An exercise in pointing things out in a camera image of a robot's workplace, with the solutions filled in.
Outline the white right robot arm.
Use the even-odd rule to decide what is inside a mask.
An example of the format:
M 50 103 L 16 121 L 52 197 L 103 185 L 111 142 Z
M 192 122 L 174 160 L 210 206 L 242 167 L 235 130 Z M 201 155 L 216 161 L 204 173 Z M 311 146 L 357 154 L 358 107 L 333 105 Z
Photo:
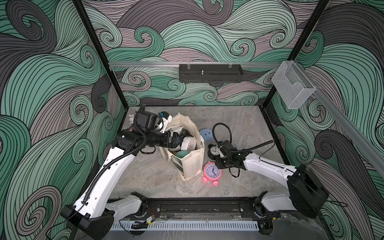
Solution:
M 208 156 L 215 162 L 212 170 L 205 167 L 213 185 L 217 185 L 223 169 L 238 169 L 261 174 L 285 188 L 277 193 L 264 191 L 256 197 L 253 206 L 259 218 L 274 218 L 280 212 L 296 211 L 314 219 L 330 195 L 316 174 L 305 165 L 285 165 L 252 152 L 225 153 L 218 147 L 212 147 Z

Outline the black twin-bell alarm clock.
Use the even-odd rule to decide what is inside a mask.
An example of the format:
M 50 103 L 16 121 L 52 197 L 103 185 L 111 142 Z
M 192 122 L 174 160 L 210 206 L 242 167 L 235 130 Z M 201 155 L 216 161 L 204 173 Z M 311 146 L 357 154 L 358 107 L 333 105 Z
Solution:
M 209 144 L 208 145 L 208 157 L 209 159 L 216 161 L 221 158 L 221 152 L 220 149 L 216 144 Z

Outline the green round alarm clock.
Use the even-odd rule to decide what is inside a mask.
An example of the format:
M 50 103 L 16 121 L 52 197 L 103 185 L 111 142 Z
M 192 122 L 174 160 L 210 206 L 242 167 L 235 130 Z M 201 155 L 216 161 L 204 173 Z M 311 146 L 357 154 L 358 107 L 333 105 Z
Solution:
M 182 158 L 186 157 L 190 153 L 191 153 L 190 151 L 178 151 L 178 152 L 175 153 L 175 156 L 177 158 L 182 159 Z

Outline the floral canvas tote bag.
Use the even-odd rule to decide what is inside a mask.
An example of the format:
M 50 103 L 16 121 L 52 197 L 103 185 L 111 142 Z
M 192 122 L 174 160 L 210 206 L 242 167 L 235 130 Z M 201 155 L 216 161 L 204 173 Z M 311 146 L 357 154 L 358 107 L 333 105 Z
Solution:
M 184 182 L 191 180 L 202 172 L 205 141 L 201 137 L 197 125 L 188 116 L 182 114 L 177 114 L 172 118 L 168 125 L 168 130 L 175 130 L 177 133 L 181 133 L 182 130 L 187 130 L 192 137 L 196 137 L 197 139 L 196 149 L 182 159 L 177 158 L 175 156 L 176 152 L 169 151 L 169 148 L 159 148 L 163 158 L 176 167 L 182 180 Z

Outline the silver twin-bell alarm clock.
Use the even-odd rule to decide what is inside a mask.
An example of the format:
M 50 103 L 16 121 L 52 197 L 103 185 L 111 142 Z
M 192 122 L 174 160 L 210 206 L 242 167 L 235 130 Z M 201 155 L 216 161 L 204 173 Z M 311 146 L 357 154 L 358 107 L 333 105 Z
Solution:
M 181 144 L 177 145 L 175 148 L 169 148 L 171 152 L 178 152 L 181 150 Z

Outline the white square alarm clock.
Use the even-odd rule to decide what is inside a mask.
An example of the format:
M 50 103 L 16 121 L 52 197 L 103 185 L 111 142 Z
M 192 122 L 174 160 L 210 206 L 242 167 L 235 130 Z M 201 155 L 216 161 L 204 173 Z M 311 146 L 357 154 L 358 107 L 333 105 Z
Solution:
M 191 152 L 196 149 L 196 145 L 197 145 L 196 137 L 184 137 L 181 144 L 181 150 Z

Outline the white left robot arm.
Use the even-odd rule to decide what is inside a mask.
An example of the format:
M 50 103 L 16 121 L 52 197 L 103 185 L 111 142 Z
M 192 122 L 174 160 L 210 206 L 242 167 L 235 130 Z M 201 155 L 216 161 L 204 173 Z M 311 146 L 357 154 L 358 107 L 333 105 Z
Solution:
M 125 169 L 146 146 L 176 148 L 183 138 L 176 132 L 120 131 L 109 150 L 104 165 L 85 193 L 73 205 L 66 205 L 61 216 L 94 240 L 104 238 L 114 223 L 128 215 L 145 216 L 148 199 L 133 192 L 128 197 L 108 203 L 112 190 Z

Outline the pink twin-bell alarm clock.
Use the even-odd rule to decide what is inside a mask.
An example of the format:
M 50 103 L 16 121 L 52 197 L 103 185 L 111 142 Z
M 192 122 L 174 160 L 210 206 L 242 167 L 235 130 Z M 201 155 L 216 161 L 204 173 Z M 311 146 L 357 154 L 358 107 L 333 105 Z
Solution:
M 214 162 L 208 162 L 204 167 L 202 181 L 208 187 L 217 187 L 221 176 L 222 170 Z

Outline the light blue square clock back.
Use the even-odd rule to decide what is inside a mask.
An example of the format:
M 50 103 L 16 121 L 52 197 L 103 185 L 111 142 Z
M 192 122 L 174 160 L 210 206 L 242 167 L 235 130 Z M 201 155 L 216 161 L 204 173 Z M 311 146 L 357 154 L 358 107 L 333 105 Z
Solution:
M 201 129 L 200 135 L 204 139 L 205 142 L 212 142 L 214 140 L 213 131 L 210 128 Z

